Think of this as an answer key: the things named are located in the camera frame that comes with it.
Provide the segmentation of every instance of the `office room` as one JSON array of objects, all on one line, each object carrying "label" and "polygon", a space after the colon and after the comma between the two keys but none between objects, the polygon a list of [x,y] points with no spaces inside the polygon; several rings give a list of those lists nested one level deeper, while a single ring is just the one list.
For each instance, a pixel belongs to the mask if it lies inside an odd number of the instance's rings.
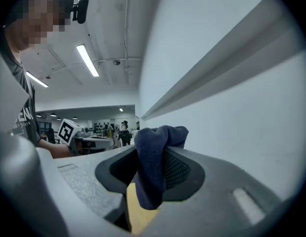
[{"label": "office room", "polygon": [[282,0],[19,0],[0,62],[0,189],[36,234],[260,235],[305,183]]}]

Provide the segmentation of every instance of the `fluorescent ceiling light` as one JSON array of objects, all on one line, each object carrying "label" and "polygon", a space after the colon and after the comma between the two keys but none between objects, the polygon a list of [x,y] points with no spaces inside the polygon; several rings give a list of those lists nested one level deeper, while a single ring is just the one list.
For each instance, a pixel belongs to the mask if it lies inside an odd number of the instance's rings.
[{"label": "fluorescent ceiling light", "polygon": [[94,77],[98,77],[99,74],[97,72],[97,70],[95,69],[88,53],[87,53],[87,50],[86,50],[86,47],[85,45],[79,45],[77,46],[77,50],[78,52],[80,53],[82,59],[84,60],[85,64],[87,65],[88,69],[90,70],[90,72],[92,73],[92,75]]},{"label": "fluorescent ceiling light", "polygon": [[40,85],[42,85],[43,87],[47,88],[48,85],[44,82],[42,82],[41,80],[37,79],[34,75],[32,75],[29,71],[26,72],[27,76],[31,79],[33,79],[34,81],[38,82]]}]

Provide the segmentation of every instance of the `man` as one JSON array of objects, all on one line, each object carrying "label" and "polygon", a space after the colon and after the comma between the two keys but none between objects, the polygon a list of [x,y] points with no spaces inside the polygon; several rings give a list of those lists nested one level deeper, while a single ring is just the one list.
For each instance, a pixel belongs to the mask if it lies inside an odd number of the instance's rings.
[{"label": "man", "polygon": [[70,19],[74,0],[20,0],[7,17],[0,34],[0,51],[16,80],[29,94],[29,99],[17,117],[13,135],[28,138],[37,147],[50,151],[53,158],[71,156],[66,145],[49,143],[42,138],[36,120],[35,90],[21,63],[24,50],[39,44],[55,27],[63,27]]}]

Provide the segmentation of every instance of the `chair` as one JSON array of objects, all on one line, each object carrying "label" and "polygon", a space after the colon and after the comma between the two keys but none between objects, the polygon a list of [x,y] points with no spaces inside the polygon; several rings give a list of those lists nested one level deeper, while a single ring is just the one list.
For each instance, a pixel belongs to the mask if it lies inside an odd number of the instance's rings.
[{"label": "chair", "polygon": [[48,129],[48,131],[46,132],[46,136],[47,136],[48,141],[50,143],[56,144],[55,137],[54,137],[54,129],[53,128],[49,128]]}]

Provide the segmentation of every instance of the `navy towel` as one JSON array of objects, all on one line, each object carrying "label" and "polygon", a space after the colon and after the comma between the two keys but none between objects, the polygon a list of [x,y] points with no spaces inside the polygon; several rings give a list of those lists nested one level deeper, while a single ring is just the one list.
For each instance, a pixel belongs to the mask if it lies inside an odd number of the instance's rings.
[{"label": "navy towel", "polygon": [[139,167],[135,175],[135,187],[139,204],[147,210],[156,209],[166,190],[163,175],[164,146],[183,148],[188,135],[184,126],[163,125],[159,128],[144,128],[135,139]]}]

